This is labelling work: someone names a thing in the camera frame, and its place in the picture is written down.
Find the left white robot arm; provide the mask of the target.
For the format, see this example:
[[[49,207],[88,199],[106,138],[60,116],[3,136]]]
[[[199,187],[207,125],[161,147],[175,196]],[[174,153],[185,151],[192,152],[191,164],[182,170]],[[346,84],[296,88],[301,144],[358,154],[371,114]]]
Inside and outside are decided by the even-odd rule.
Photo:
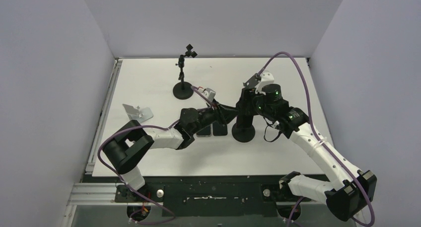
[[[195,140],[197,132],[215,122],[226,126],[238,114],[234,107],[213,103],[207,108],[181,109],[179,119],[167,128],[129,121],[98,150],[98,154],[106,155],[110,164],[101,156],[98,159],[126,184],[127,195],[140,202],[146,198],[147,188],[138,164],[150,149],[183,150]]]

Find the brown base phone stand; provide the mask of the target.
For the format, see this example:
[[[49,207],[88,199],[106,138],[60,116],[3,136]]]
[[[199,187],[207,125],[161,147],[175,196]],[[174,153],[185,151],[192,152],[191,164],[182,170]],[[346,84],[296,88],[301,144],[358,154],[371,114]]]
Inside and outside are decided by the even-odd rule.
[[[254,88],[259,84],[260,81],[261,81],[260,75],[258,73],[255,73],[246,82],[243,83],[243,87],[247,89]]]

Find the black phone stand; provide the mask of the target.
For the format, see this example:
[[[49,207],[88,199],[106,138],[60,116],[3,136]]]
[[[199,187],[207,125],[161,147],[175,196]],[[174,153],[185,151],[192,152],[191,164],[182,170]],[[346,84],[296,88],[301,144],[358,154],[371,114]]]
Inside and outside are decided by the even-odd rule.
[[[193,50],[193,46],[189,44],[186,47],[186,52],[179,56],[178,62],[175,64],[180,69],[179,82],[172,89],[173,95],[177,99],[186,100],[193,95],[193,91],[190,88],[191,84],[185,81],[184,66],[186,58],[195,58],[197,55],[197,52]]]
[[[255,137],[255,132],[256,132],[254,126],[248,129],[238,129],[236,128],[235,125],[236,123],[233,125],[231,129],[232,136],[234,137],[235,140],[241,143],[247,143],[253,140],[253,138]]]

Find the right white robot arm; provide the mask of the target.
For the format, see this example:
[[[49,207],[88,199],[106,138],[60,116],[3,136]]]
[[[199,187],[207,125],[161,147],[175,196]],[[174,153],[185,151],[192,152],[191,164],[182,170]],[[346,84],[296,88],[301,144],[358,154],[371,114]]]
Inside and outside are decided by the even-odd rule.
[[[281,96],[280,85],[268,84],[261,91],[244,87],[236,107],[240,111],[238,128],[251,127],[256,115],[264,117],[281,135],[302,148],[328,178],[321,181],[293,171],[280,180],[279,194],[284,200],[300,196],[318,201],[344,222],[372,202],[377,183],[375,174],[347,161],[301,109],[289,106]]]

